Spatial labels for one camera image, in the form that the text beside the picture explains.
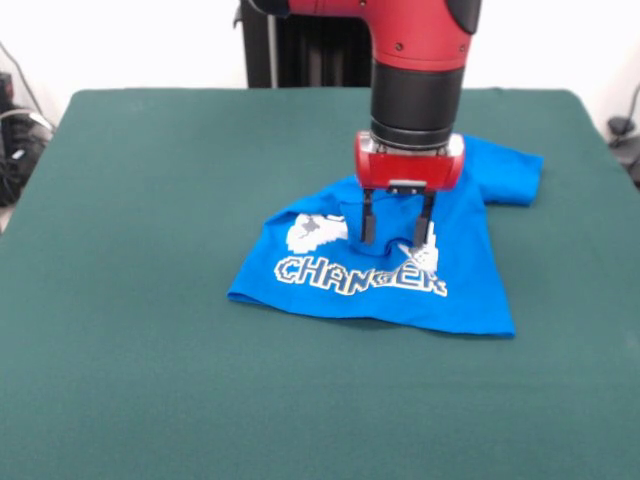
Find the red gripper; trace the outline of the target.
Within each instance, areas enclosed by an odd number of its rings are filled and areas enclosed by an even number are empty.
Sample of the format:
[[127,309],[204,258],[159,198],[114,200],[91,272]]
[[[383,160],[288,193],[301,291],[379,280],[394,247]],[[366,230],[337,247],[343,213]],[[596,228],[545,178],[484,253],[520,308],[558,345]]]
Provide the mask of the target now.
[[376,141],[369,131],[356,135],[355,172],[363,190],[360,240],[366,245],[375,241],[373,189],[423,194],[422,210],[417,218],[413,245],[417,261],[435,258],[434,225],[431,217],[436,194],[454,188],[465,161],[465,141],[452,134],[444,147],[430,150],[402,150]]

